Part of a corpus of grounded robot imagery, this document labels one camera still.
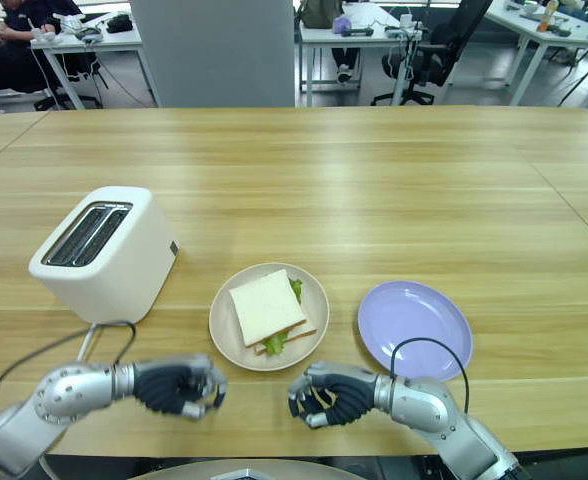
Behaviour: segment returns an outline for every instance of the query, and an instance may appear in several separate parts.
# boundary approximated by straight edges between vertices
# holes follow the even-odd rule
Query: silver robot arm
[[[345,425],[372,408],[382,410],[429,442],[460,480],[531,478],[516,457],[481,422],[463,413],[447,386],[435,379],[392,379],[359,367],[318,362],[290,386],[288,397],[292,415],[311,428]]]
[[[200,419],[223,402],[227,379],[205,355],[131,363],[72,362],[49,372],[24,402],[0,413],[0,480],[18,478],[75,422],[133,395],[160,413]],[[212,403],[199,402],[214,395]]]

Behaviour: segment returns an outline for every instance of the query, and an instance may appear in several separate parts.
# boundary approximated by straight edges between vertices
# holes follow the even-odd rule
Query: beige plate
[[[314,335],[286,343],[283,353],[279,355],[256,355],[253,348],[247,348],[243,344],[241,327],[229,291],[282,268],[287,271],[288,277],[303,282],[301,307],[308,321],[316,325],[317,331]],[[325,290],[316,278],[295,265],[261,263],[238,272],[220,288],[210,308],[210,335],[216,348],[230,362],[248,370],[269,372],[292,366],[312,353],[325,336],[329,319],[330,304]]]

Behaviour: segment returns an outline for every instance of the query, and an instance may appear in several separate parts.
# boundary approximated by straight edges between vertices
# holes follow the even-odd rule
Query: white bread
[[[285,269],[232,288],[230,295],[246,347],[305,322]]]
[[[314,335],[315,333],[316,327],[308,320],[305,323],[297,325],[292,330],[290,330],[290,333],[285,339],[285,343],[291,342],[298,338],[307,337],[308,335]],[[265,348],[265,345],[262,343],[257,343],[254,345],[254,353],[256,355],[263,355],[265,352],[267,352],[267,348]]]

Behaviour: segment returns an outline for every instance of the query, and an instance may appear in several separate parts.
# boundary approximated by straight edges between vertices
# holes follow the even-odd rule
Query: toaster slot
[[[74,260],[75,267],[84,267],[96,258],[98,252],[103,250],[107,241],[121,224],[127,215],[127,212],[127,210],[114,210],[109,214],[107,220],[101,225],[101,228],[96,231],[96,234],[90,239],[86,247]]]
[[[74,220],[42,263],[59,267],[89,265],[132,208],[130,203],[96,202]]]

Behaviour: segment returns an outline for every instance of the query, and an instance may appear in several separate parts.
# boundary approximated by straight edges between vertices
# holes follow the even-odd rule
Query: toaster
[[[178,249],[152,192],[103,187],[56,227],[29,271],[87,322],[134,323],[152,307]]]

